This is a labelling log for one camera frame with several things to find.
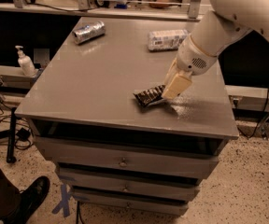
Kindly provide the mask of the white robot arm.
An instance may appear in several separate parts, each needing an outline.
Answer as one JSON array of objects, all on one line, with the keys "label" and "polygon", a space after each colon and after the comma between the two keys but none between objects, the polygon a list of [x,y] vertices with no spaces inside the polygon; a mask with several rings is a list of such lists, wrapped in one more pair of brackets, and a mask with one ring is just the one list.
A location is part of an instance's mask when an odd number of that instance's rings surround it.
[{"label": "white robot arm", "polygon": [[255,31],[269,42],[269,0],[209,0],[212,8],[178,48],[164,80],[162,98],[172,100],[205,73],[230,45]]}]

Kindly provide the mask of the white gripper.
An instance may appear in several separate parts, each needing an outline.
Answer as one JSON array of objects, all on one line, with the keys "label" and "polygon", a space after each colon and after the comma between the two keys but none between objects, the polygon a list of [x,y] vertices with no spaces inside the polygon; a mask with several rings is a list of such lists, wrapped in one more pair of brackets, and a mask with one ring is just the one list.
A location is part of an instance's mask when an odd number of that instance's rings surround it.
[{"label": "white gripper", "polygon": [[184,92],[191,84],[191,75],[204,74],[217,60],[216,56],[210,56],[202,52],[187,36],[177,51],[164,78],[163,99],[173,100]]}]

